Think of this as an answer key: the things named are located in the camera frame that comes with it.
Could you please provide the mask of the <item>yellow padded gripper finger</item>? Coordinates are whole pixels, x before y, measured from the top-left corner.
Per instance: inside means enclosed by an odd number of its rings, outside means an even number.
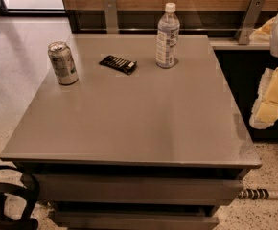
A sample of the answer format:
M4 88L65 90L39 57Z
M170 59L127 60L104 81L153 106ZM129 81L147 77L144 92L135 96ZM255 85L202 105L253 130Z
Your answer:
M263 26L255 29L249 39L251 42L269 42L275 18L269 19Z
M265 70L257 93L249 123L253 128L266 129L278 120L278 67Z

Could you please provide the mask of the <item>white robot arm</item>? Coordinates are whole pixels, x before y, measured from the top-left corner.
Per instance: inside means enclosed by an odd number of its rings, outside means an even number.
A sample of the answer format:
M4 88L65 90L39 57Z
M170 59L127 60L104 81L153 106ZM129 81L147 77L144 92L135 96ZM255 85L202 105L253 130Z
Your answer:
M278 58L278 13L271 20L270 52ZM262 74L257 90L249 124L256 129L266 129L278 120L278 67L275 70L267 68Z

